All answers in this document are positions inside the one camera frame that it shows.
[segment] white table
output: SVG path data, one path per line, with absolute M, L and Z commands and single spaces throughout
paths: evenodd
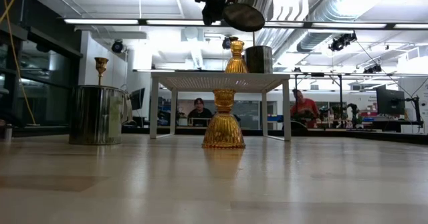
M 263 135 L 268 136 L 268 98 L 267 93 L 282 84 L 282 110 L 284 115 L 284 140 L 292 137 L 290 122 L 290 95 L 287 74 L 225 74 L 207 72 L 152 72 L 152 92 L 150 109 L 150 138 L 160 138 L 175 133 L 175 116 L 178 92 L 212 92 L 214 89 L 234 89 L 237 93 L 260 93 L 262 101 Z M 164 136 L 157 135 L 159 84 L 172 92 L 171 131 Z

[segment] black cylinder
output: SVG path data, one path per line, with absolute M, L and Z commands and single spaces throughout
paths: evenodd
M 272 74 L 274 61 L 272 48 L 268 46 L 253 46 L 245 50 L 245 62 L 250 73 Z

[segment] wooden floor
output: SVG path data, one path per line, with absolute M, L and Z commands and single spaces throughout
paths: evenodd
M 0 142 L 0 223 L 428 223 L 428 148 L 351 138 Z

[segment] computer monitor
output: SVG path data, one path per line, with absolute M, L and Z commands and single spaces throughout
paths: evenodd
M 135 90 L 131 93 L 132 110 L 139 110 L 142 108 L 142 100 L 144 98 L 144 88 Z
M 378 114 L 405 114 L 405 98 L 403 91 L 377 88 Z

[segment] red shirt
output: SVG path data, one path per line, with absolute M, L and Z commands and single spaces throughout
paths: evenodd
M 304 102 L 298 102 L 298 112 L 299 113 L 305 113 L 305 111 L 309 111 L 313 113 L 313 115 L 317 118 L 319 116 L 318 107 L 316 107 L 316 104 L 311 99 L 305 99 Z M 292 107 L 291 115 L 293 116 L 296 113 L 296 105 Z M 314 128 L 316 124 L 316 120 L 311 120 L 306 123 L 306 127 L 308 128 Z

